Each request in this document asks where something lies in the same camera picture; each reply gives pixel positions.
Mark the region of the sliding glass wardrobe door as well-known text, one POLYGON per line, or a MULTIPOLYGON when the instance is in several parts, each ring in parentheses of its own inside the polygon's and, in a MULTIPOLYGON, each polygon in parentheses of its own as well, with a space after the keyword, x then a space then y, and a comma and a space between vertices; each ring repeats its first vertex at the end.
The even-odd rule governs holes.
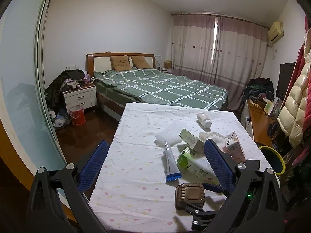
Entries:
POLYGON ((59 170, 63 156, 50 135, 38 100, 35 38, 43 0, 12 0, 1 17, 1 122, 32 174, 59 170))

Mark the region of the long wooden top cabinet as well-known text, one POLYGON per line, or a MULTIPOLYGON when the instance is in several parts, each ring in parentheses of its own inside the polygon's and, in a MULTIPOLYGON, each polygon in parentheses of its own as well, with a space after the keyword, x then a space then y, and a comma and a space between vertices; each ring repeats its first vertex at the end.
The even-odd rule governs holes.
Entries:
POLYGON ((269 124, 273 124, 274 121, 274 119, 266 115, 262 108, 254 105, 250 100, 245 102, 240 122, 257 145, 273 147, 272 139, 267 132, 269 124))

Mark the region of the beige air conditioner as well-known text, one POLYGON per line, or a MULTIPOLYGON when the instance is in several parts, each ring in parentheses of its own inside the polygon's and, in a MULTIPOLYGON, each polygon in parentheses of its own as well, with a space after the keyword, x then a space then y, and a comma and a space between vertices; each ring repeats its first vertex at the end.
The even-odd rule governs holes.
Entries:
POLYGON ((275 21, 268 31, 268 40, 273 45, 279 41, 284 35, 283 23, 275 21))

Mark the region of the white dotted tablecloth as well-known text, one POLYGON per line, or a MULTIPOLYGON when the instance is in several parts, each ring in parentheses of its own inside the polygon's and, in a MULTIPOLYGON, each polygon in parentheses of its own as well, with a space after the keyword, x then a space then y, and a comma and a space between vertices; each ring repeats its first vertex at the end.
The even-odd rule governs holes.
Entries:
POLYGON ((203 129, 199 110, 153 104, 127 104, 101 168, 90 207, 109 232, 191 232, 192 217, 175 209, 175 189, 199 179, 183 170, 166 182, 164 149, 156 134, 183 124, 193 135, 203 129))

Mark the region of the wooden bed headboard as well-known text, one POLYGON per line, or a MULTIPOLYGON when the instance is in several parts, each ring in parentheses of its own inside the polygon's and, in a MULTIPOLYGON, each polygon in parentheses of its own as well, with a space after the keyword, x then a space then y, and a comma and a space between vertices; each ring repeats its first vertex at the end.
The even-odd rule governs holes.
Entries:
POLYGON ((124 71, 133 67, 133 61, 145 61, 146 68, 155 68, 155 56, 144 53, 94 53, 86 55, 86 71, 92 77, 94 72, 109 70, 124 71))

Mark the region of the small green white box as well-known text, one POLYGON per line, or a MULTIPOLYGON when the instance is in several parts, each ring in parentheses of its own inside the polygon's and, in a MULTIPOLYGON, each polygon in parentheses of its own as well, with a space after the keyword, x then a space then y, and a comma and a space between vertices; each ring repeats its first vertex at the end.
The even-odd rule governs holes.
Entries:
POLYGON ((204 141, 193 135, 186 129, 182 129, 179 134, 180 138, 188 145, 188 147, 197 153, 204 154, 204 141))

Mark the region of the pink white carton box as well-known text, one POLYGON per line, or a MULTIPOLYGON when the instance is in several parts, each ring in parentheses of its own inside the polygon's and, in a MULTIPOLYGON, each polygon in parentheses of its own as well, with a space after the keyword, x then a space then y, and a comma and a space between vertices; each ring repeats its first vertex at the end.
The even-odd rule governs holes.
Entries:
POLYGON ((244 151, 239 142, 237 134, 232 132, 224 137, 226 152, 233 158, 236 163, 245 163, 246 158, 244 151))

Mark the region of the brown tissue box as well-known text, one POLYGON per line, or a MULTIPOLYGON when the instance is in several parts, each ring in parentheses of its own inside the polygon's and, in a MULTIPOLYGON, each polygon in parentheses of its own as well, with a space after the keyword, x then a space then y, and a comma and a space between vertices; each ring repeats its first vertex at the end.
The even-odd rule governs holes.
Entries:
POLYGON ((172 68, 172 61, 169 59, 165 60, 163 63, 163 68, 167 69, 167 70, 171 69, 172 68))

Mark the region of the red dotted quilted jacket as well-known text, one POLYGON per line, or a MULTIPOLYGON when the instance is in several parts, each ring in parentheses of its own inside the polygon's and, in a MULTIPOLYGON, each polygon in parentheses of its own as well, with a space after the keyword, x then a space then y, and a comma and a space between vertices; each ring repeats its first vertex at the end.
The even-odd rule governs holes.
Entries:
MULTIPOLYGON (((305 41, 307 39, 307 32, 310 29, 310 22, 305 16, 305 41)), ((295 82, 295 86, 299 88, 299 98, 297 102, 297 111, 295 117, 295 128, 297 129, 297 136, 300 140, 303 139, 303 126, 304 126, 304 119, 305 119, 305 109, 306 109, 306 102, 307 102, 307 88, 308 88, 308 80, 309 80, 309 68, 307 67, 307 61, 305 61, 305 56, 309 52, 308 50, 305 51, 305 42, 303 46, 299 50, 297 64, 297 80, 295 82)))

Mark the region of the pile of dark clothes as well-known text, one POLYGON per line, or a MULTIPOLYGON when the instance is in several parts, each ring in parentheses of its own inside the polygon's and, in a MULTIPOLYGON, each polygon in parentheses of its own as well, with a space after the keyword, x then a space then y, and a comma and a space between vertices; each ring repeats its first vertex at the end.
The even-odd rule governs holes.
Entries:
POLYGON ((250 79, 248 85, 242 92, 241 105, 244 106, 248 99, 256 101, 257 99, 267 98, 271 102, 275 99, 273 82, 269 78, 250 79))

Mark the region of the cream puffer jacket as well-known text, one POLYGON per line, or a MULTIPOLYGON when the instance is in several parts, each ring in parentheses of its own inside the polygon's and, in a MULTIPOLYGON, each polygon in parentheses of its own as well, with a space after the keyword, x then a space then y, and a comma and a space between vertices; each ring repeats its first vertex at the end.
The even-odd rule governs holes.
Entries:
MULTIPOLYGON (((310 74, 310 61, 307 62, 310 74)), ((297 147, 302 140, 297 136, 297 129, 295 128, 295 117, 297 111, 297 102, 299 98, 299 88, 294 85, 289 92, 289 95, 285 101, 285 105, 282 108, 277 121, 286 136, 288 136, 289 143, 293 148, 297 147)))

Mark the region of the green picture frame box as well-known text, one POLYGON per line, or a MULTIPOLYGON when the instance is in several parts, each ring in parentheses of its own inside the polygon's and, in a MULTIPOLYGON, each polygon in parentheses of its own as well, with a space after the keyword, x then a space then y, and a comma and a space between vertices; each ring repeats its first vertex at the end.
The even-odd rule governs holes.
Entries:
POLYGON ((265 112, 265 114, 267 114, 268 116, 270 116, 271 113, 273 112, 274 107, 275 107, 275 104, 274 104, 272 101, 268 100, 268 101, 266 102, 265 107, 264 107, 264 112, 265 112))

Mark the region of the brown square plastic lid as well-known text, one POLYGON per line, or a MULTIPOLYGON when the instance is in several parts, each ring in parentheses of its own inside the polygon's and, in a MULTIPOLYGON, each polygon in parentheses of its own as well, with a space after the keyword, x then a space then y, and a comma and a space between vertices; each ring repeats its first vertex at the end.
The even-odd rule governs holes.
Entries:
POLYGON ((175 189, 175 208, 185 210, 188 204, 203 208, 205 203, 204 187, 200 183, 183 183, 175 189))

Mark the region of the white blue tube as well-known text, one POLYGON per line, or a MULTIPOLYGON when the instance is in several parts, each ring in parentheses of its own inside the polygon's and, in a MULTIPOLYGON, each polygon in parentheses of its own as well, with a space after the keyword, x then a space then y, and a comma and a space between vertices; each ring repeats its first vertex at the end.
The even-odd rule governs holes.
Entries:
POLYGON ((167 142, 164 142, 164 145, 166 158, 166 182, 171 182, 181 178, 182 175, 176 164, 170 145, 167 142))

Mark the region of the white plastic pill bottle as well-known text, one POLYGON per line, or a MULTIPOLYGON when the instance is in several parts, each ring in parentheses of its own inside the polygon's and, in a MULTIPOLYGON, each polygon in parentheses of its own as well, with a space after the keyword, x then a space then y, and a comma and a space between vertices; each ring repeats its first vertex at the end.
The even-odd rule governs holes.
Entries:
POLYGON ((198 113, 197 120, 205 129, 209 129, 212 125, 212 121, 205 113, 198 113))

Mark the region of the clothes heap on nightstand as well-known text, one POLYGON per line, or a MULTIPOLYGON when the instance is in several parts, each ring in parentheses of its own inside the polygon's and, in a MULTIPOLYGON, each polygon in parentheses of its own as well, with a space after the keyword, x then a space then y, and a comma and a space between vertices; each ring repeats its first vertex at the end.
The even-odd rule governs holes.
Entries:
POLYGON ((80 69, 64 70, 56 77, 45 90, 46 104, 49 110, 58 114, 61 111, 67 113, 63 93, 78 90, 89 83, 89 75, 80 69))

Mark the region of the black television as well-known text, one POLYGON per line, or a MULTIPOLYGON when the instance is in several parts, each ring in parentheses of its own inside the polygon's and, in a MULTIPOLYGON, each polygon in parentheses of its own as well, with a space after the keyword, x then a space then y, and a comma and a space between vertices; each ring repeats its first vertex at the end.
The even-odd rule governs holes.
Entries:
POLYGON ((276 96, 281 100, 284 100, 285 98, 286 91, 289 86, 294 67, 295 67, 295 62, 284 63, 280 65, 276 96))

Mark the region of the yellow rimmed dark trash bin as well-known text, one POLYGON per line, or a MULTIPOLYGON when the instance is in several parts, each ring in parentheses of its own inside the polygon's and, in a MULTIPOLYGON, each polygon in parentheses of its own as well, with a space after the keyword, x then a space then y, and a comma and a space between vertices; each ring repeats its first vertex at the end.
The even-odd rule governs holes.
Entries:
POLYGON ((282 175, 286 170, 286 164, 283 157, 273 148, 260 146, 259 150, 263 153, 276 175, 282 175))

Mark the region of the red bucket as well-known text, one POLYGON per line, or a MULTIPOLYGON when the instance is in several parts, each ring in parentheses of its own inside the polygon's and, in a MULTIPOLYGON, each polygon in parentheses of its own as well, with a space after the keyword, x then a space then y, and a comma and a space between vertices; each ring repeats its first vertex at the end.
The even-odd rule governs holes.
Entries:
POLYGON ((76 105, 70 108, 69 115, 72 120, 73 126, 80 126, 85 124, 84 108, 83 106, 76 105))

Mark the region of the white bedside drawer cabinet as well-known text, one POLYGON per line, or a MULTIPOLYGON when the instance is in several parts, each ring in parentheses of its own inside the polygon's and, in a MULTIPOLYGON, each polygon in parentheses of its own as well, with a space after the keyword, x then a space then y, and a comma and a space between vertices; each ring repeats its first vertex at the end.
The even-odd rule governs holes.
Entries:
POLYGON ((82 86, 78 90, 63 93, 67 113, 74 106, 82 106, 84 109, 97 105, 96 86, 93 83, 82 86))

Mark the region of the pink and white curtain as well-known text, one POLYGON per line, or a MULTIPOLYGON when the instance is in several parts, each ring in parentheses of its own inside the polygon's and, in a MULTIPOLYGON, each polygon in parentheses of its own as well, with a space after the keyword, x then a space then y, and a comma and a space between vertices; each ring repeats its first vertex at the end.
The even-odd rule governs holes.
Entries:
POLYGON ((207 14, 181 14, 172 18, 173 74, 225 88, 227 106, 237 110, 250 79, 262 74, 268 28, 207 14))

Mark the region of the white foam net wrap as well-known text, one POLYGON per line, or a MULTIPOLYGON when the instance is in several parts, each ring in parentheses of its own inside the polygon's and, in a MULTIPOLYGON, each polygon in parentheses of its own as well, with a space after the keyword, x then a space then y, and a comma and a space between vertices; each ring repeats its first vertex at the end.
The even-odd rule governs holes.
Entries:
POLYGON ((180 133, 185 127, 186 125, 182 122, 172 123, 155 136, 155 143, 162 147, 165 146, 165 144, 172 147, 180 143, 182 141, 180 133))

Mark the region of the green plaid quilt bed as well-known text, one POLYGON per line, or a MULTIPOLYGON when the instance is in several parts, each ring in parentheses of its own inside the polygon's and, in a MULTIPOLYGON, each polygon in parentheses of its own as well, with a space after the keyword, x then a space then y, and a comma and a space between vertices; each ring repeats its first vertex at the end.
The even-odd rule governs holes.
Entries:
POLYGON ((97 92, 122 107, 131 102, 203 110, 224 110, 227 107, 226 89, 154 68, 96 71, 94 77, 97 92))

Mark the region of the right brown pillow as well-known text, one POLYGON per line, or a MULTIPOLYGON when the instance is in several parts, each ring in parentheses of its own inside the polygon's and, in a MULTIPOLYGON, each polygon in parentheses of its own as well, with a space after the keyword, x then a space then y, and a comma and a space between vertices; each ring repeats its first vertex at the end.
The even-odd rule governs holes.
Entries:
POLYGON ((133 66, 135 66, 137 69, 151 68, 143 56, 131 56, 131 58, 133 66))

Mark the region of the green and white carton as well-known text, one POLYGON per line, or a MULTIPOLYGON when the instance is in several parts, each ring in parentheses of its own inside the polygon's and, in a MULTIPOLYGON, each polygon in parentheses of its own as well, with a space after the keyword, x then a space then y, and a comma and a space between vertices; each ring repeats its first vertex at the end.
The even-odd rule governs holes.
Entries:
POLYGON ((207 158, 196 151, 186 147, 179 155, 177 163, 195 177, 213 185, 219 185, 219 181, 208 162, 207 158))

